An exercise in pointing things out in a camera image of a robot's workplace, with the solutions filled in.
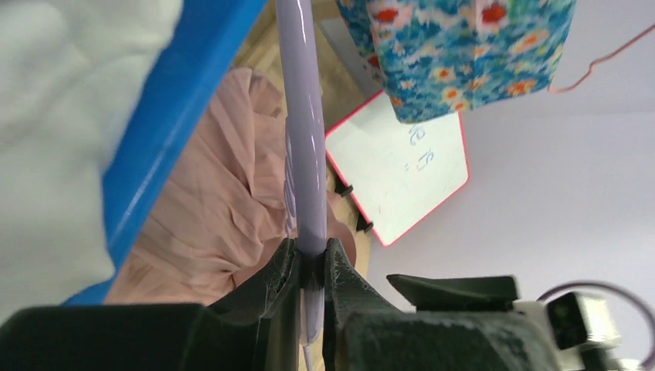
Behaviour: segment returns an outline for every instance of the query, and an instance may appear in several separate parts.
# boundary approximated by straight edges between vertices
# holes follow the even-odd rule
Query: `white board with red border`
[[[389,97],[375,95],[325,138],[327,157],[384,247],[468,180],[459,114],[401,124]]]

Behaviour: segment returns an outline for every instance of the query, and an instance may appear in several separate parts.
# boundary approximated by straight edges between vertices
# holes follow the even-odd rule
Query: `blue plastic edge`
[[[107,249],[118,272],[182,149],[266,0],[186,0],[103,178]],[[116,274],[64,305],[104,301]]]

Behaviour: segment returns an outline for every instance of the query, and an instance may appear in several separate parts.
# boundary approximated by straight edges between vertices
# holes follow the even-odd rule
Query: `purple handle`
[[[285,93],[291,181],[295,193],[298,250],[303,258],[319,258],[327,243],[328,201],[325,194],[325,133],[318,79],[311,0],[277,0],[277,27]],[[302,292],[303,344],[321,333],[324,292],[317,282]]]

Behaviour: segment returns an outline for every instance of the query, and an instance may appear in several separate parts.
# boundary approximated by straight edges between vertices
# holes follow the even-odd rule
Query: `gray wall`
[[[652,22],[653,0],[580,0],[555,86],[573,83]],[[341,21],[323,27],[362,88],[376,92]],[[655,34],[569,94],[466,113],[469,183],[395,245],[373,247],[371,284],[409,309],[385,275],[514,274],[524,298],[593,278],[655,305],[653,60]],[[625,338],[619,354],[643,356],[650,340],[639,315],[611,304]]]

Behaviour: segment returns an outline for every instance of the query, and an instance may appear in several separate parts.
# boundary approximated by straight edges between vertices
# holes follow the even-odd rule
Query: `white fabric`
[[[110,278],[101,176],[182,0],[0,0],[0,323]]]

